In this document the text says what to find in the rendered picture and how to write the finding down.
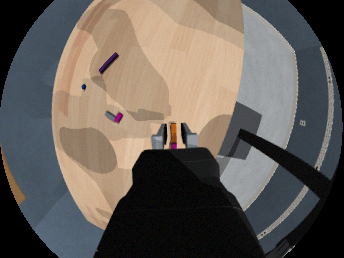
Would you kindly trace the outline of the orange rod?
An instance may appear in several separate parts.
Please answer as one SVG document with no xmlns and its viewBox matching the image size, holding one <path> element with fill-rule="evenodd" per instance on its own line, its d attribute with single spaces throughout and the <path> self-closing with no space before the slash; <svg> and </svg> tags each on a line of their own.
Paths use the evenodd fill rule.
<svg viewBox="0 0 344 258">
<path fill-rule="evenodd" d="M 176 140 L 176 122 L 172 122 L 172 142 L 177 142 Z"/>
</svg>

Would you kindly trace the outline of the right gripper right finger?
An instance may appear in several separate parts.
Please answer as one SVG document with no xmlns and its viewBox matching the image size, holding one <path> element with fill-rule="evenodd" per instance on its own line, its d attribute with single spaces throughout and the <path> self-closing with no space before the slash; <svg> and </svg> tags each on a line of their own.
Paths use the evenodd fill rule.
<svg viewBox="0 0 344 258">
<path fill-rule="evenodd" d="M 197 140 L 199 140 L 199 134 L 192 133 L 188 125 L 183 122 L 181 124 L 181 140 L 185 144 L 185 148 L 197 148 Z"/>
</svg>

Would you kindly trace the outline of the purple rod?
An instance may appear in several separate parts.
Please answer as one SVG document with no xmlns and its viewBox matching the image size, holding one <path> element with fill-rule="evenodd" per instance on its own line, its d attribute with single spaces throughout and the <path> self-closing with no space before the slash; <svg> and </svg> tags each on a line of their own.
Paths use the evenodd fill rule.
<svg viewBox="0 0 344 258">
<path fill-rule="evenodd" d="M 103 73 L 104 70 L 107 69 L 108 66 L 111 65 L 112 62 L 115 61 L 117 57 L 119 57 L 119 54 L 117 54 L 116 52 L 113 53 L 112 56 L 109 57 L 107 61 L 105 61 L 105 64 L 103 66 L 101 66 L 101 68 L 99 69 L 99 72 Z"/>
</svg>

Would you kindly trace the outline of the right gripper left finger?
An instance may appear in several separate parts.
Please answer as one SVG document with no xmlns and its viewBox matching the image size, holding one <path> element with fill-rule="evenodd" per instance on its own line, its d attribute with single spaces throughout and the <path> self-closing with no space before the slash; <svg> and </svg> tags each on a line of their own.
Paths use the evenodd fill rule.
<svg viewBox="0 0 344 258">
<path fill-rule="evenodd" d="M 167 124 L 161 124 L 159 132 L 151 136 L 152 149 L 164 149 L 164 145 L 167 145 L 167 137 Z"/>
</svg>

